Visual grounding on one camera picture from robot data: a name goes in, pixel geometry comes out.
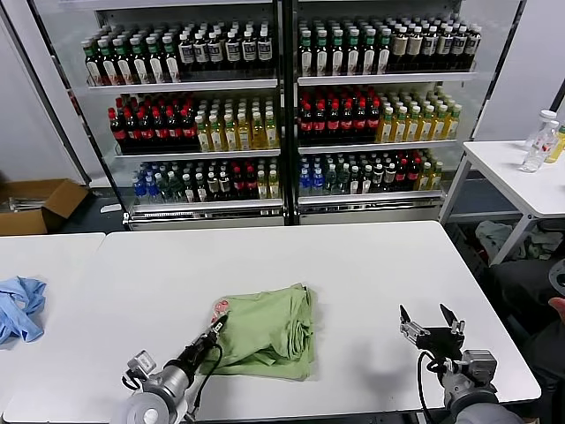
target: yellow bottle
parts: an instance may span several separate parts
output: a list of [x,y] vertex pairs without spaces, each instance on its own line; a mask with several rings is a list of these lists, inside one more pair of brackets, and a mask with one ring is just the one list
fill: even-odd
[[565,125],[562,125],[561,128],[559,129],[559,132],[557,133],[557,144],[554,147],[554,151],[551,152],[551,155],[549,155],[546,158],[546,163],[557,162],[557,159],[559,159],[559,155],[561,154],[564,148],[565,148]]
[[242,150],[251,150],[251,133],[249,132],[249,125],[245,120],[245,113],[239,112],[237,114],[237,134],[239,135],[239,143]]
[[390,106],[385,108],[384,117],[380,120],[379,126],[377,126],[377,143],[388,143],[392,127],[392,112],[393,110]]
[[389,142],[401,143],[404,137],[404,130],[406,128],[406,113],[408,108],[400,106],[396,115],[392,118],[392,128],[390,130]]
[[443,140],[441,138],[441,133],[443,133],[443,127],[445,126],[445,116],[447,112],[448,107],[445,104],[440,105],[437,116],[432,118],[432,128],[430,128],[428,140]]
[[427,141],[428,135],[430,133],[430,128],[432,128],[432,117],[433,106],[427,105],[424,109],[424,115],[418,122],[418,128],[416,130],[416,135],[414,136],[414,141]]
[[228,145],[228,150],[230,152],[241,150],[241,148],[237,147],[236,128],[233,123],[233,116],[228,113],[224,115],[223,120],[226,123],[226,143]]
[[272,110],[268,110],[265,113],[265,129],[267,132],[267,148],[278,148],[279,147],[279,138],[276,134],[276,125],[275,125],[275,114]]
[[435,164],[435,169],[430,174],[430,178],[427,180],[426,190],[440,190],[442,166],[443,166],[442,162],[437,162]]
[[261,114],[258,111],[253,112],[253,142],[252,147],[255,150],[267,148],[267,137],[265,136],[265,128],[261,122]]
[[451,110],[451,115],[446,119],[443,132],[441,133],[442,140],[455,140],[457,138],[457,127],[459,126],[459,116],[463,106],[456,104]]
[[209,139],[210,136],[208,135],[206,125],[204,124],[204,118],[201,115],[198,115],[194,120],[196,122],[200,151],[209,152],[211,140]]
[[412,106],[410,115],[406,118],[406,129],[404,130],[403,141],[415,140],[419,119],[420,119],[420,107]]

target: refrigerated display case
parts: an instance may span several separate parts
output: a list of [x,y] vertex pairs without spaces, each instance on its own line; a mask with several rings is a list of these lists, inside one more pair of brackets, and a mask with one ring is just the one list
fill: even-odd
[[[134,230],[284,224],[275,1],[45,0],[30,7],[125,224]],[[184,33],[197,40],[204,34],[221,47],[196,42],[184,49]],[[226,57],[234,40],[238,50]]]

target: beverage bottle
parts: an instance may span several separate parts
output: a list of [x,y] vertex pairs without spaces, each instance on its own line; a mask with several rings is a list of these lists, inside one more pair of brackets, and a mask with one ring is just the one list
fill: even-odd
[[380,120],[377,128],[377,143],[388,143],[392,130],[392,113],[393,109],[387,106],[384,109],[384,117]]
[[349,99],[343,107],[342,116],[339,122],[341,135],[343,137],[350,137],[352,126],[353,118],[351,113],[351,99]]
[[414,136],[414,141],[429,140],[430,129],[432,128],[433,109],[434,107],[431,105],[426,106],[424,115],[418,122],[418,128],[416,130],[416,135]]
[[343,30],[336,28],[334,29],[334,40],[332,42],[332,52],[331,52],[331,70],[332,75],[342,74],[343,65]]
[[398,108],[396,115],[392,118],[392,127],[390,129],[389,142],[400,143],[403,141],[404,131],[406,129],[406,106]]
[[403,192],[406,189],[406,164],[408,161],[405,157],[400,160],[400,164],[396,169],[395,184],[393,189],[397,192]]
[[437,116],[432,118],[429,140],[444,140],[441,135],[443,134],[447,112],[448,107],[445,104],[441,104]]
[[388,167],[385,168],[385,175],[382,178],[383,192],[392,191],[393,184],[395,183],[395,177],[396,177],[396,165],[394,163],[389,163]]
[[424,169],[420,172],[416,183],[414,184],[414,190],[425,190],[427,183],[432,175],[432,164],[429,162],[424,163]]
[[312,196],[321,196],[324,191],[324,176],[321,173],[321,168],[314,169]]
[[251,165],[247,167],[245,174],[245,189],[248,199],[257,199],[257,177],[255,176],[255,169]]
[[359,191],[359,167],[351,165],[350,194],[357,194]]
[[355,75],[358,68],[359,57],[359,30],[352,28],[350,30],[349,47],[347,48],[347,74]]
[[414,186],[417,184],[420,173],[420,158],[416,157],[411,161],[406,175],[406,190],[416,190]]
[[557,121],[549,121],[546,128],[538,132],[530,152],[524,158],[520,170],[524,172],[536,172],[546,158],[551,154],[557,144],[555,131],[559,126]]
[[442,162],[437,162],[430,178],[427,180],[426,190],[440,190]]
[[463,49],[463,54],[459,62],[462,71],[469,71],[473,66],[477,48],[480,44],[481,31],[482,28],[480,26],[471,25],[471,30],[467,35],[467,42],[465,43],[465,48]]

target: white table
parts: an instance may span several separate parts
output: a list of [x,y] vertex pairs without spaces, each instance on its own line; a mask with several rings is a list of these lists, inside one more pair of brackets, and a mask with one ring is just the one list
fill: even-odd
[[[108,422],[131,395],[120,378],[133,355],[146,349],[162,367],[210,322],[216,299],[298,282],[318,295],[313,375],[214,376],[199,420],[419,410],[418,350],[399,332],[401,303],[422,325],[445,325],[440,302],[465,319],[465,348],[490,349],[500,362],[502,402],[540,395],[436,222],[148,231],[106,238],[4,419]],[[428,405],[442,407],[436,375],[424,376]]]
[[522,214],[491,265],[504,258],[524,241],[539,219],[565,217],[565,159],[544,163],[538,172],[519,170],[526,156],[524,141],[473,141],[463,144],[464,155],[448,197],[440,211],[447,222],[471,166],[475,166]]
[[0,281],[26,276],[47,284],[45,307],[34,315],[35,321],[43,327],[44,335],[31,343],[13,339],[0,344],[0,416],[13,394],[15,380],[26,371],[23,357],[41,361],[42,342],[55,332],[54,312],[64,304],[80,271],[104,237],[102,233],[0,237]]

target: bottle label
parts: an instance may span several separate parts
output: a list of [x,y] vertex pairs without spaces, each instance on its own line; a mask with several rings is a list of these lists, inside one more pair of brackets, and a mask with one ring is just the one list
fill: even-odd
[[388,56],[390,55],[390,50],[384,49],[379,53],[379,64],[377,65],[377,73],[383,74],[387,70]]
[[227,43],[226,55],[230,62],[239,62],[241,60],[241,51],[239,43]]
[[200,201],[207,201],[206,188],[198,189],[198,197],[200,197]]
[[242,150],[249,150],[249,133],[248,132],[240,132],[239,133],[239,141],[241,142],[241,149]]
[[443,131],[443,121],[439,121],[433,129],[432,140],[439,140]]
[[418,122],[410,122],[410,125],[408,125],[408,132],[406,133],[406,141],[414,141],[417,129]]
[[404,122],[396,125],[395,142],[400,143],[404,138],[404,130],[406,129],[406,124]]
[[335,51],[332,55],[332,75],[342,74],[342,61],[343,52],[341,50]]
[[363,60],[363,75],[370,75],[373,70],[374,50],[367,50]]
[[188,200],[188,202],[194,203],[194,192],[190,188],[187,188],[185,190],[185,194],[186,194],[186,199]]
[[180,72],[178,71],[177,60],[174,57],[167,58],[167,67],[169,68],[170,80],[180,82]]
[[324,77],[326,76],[326,64],[328,60],[328,53],[325,51],[319,51],[316,57],[316,76]]
[[104,69],[106,70],[106,73],[108,74],[110,84],[112,86],[119,86],[120,85],[120,79],[117,76],[117,72],[116,72],[116,68],[114,67],[114,64],[111,63],[109,60],[105,60],[104,61]]
[[309,77],[310,71],[312,69],[312,53],[305,51],[302,53],[302,60],[300,64],[302,65],[302,76]]
[[222,151],[222,139],[219,132],[212,132],[212,144],[214,144],[214,151]]
[[135,69],[138,72],[139,82],[141,84],[149,84],[149,76],[147,75],[147,69],[143,60],[135,59],[133,64],[135,64]]
[[257,46],[255,42],[242,42],[244,49],[244,60],[246,62],[253,62],[257,60]]
[[257,42],[257,49],[259,50],[259,60],[265,62],[273,58],[273,47],[271,41]]
[[219,42],[208,44],[208,55],[212,63],[220,63],[223,60],[222,45]]
[[347,74],[348,75],[355,75],[355,71],[357,70],[357,60],[359,57],[359,52],[356,50],[350,51],[349,55],[347,55]]
[[155,82],[157,84],[163,84],[165,82],[165,76],[162,73],[161,61],[154,57],[153,59],[149,59],[149,63],[153,70]]
[[98,70],[98,65],[94,62],[87,62],[87,69],[90,72],[90,76],[92,77],[93,84],[95,86],[102,85],[102,76],[100,71]]
[[457,127],[459,126],[459,121],[451,121],[448,128],[448,138],[454,139],[457,135]]
[[210,151],[210,145],[208,144],[208,136],[205,133],[198,134],[198,142],[200,143],[200,150],[203,152]]
[[422,55],[431,56],[435,53],[435,49],[438,44],[438,37],[424,37],[422,41]]
[[194,47],[192,44],[188,44],[187,46],[178,46],[178,52],[180,53],[180,61],[183,64],[194,63]]
[[228,149],[230,151],[237,150],[236,134],[232,131],[226,131],[226,140],[228,141]]
[[125,60],[118,60],[117,67],[120,68],[120,72],[122,73],[122,77],[124,77],[125,84],[133,84],[133,76],[132,71],[130,71],[130,64],[128,64]]
[[276,148],[276,128],[267,129],[268,148]]

